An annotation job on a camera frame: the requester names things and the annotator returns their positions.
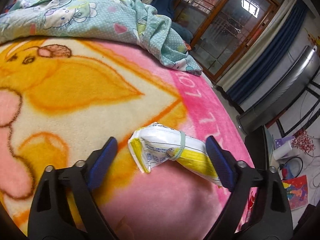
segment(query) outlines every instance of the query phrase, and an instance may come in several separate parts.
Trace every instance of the purple object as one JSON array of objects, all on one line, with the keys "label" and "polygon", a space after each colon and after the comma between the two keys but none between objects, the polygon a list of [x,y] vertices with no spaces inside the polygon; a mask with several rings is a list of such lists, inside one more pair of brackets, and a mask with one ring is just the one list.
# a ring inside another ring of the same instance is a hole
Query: purple object
[{"label": "purple object", "polygon": [[280,146],[284,145],[287,141],[290,141],[293,139],[294,139],[294,136],[275,139],[275,148],[278,149]]}]

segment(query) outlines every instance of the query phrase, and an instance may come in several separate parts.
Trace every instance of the pink blanket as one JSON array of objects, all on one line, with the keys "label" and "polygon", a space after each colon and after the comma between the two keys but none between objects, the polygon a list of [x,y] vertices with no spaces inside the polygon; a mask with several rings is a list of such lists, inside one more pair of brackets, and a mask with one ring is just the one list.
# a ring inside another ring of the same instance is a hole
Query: pink blanket
[{"label": "pink blanket", "polygon": [[[47,165],[85,160],[114,136],[119,152],[93,196],[119,238],[203,239],[228,190],[172,161],[142,174],[127,140],[137,128],[159,122],[200,140],[213,135],[252,166],[206,81],[165,69],[128,44],[25,41],[0,47],[0,201],[20,229],[27,233],[34,190]],[[71,196],[69,203],[81,228]]]}]

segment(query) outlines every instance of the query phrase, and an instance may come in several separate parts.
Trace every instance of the fleece blanket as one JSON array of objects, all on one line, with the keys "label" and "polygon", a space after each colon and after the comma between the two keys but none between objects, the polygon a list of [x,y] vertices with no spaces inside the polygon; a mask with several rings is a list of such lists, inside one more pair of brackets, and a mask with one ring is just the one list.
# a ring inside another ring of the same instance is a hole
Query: fleece blanket
[{"label": "fleece blanket", "polygon": [[252,166],[236,127],[207,82],[162,67],[136,45],[42,37],[2,45],[1,203],[26,234],[44,168],[86,160],[114,136],[118,153],[92,194],[119,238],[203,239],[229,192],[174,161],[141,173],[127,142],[133,131],[153,122],[200,140],[213,135],[223,149]]},{"label": "fleece blanket", "polygon": [[202,72],[171,19],[140,0],[20,0],[0,16],[0,43],[30,35],[134,43],[168,68]]}]

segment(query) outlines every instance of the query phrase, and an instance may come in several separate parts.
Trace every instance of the white packet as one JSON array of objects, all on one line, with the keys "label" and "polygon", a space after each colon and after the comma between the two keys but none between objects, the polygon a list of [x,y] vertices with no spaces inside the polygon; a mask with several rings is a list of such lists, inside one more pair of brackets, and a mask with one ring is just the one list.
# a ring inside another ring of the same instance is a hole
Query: white packet
[{"label": "white packet", "polygon": [[207,155],[205,143],[170,127],[152,123],[136,130],[128,140],[129,151],[141,172],[173,160],[193,173],[221,186]]}]

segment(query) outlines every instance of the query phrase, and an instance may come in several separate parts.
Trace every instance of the white wall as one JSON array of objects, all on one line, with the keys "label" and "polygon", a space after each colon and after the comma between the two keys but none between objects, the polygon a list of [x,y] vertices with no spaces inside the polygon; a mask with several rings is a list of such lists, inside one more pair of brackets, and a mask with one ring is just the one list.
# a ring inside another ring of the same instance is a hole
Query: white wall
[{"label": "white wall", "polygon": [[[306,45],[312,45],[308,40],[307,31],[313,36],[317,37],[320,35],[320,29],[317,28],[314,16],[311,11],[307,12],[305,20],[302,24],[300,31],[294,39],[292,45],[288,49],[292,58],[297,59],[300,52]],[[282,77],[282,75],[290,68],[294,62],[287,52],[270,75],[264,80],[264,82],[240,105],[245,111],[258,101],[268,90]]]}]

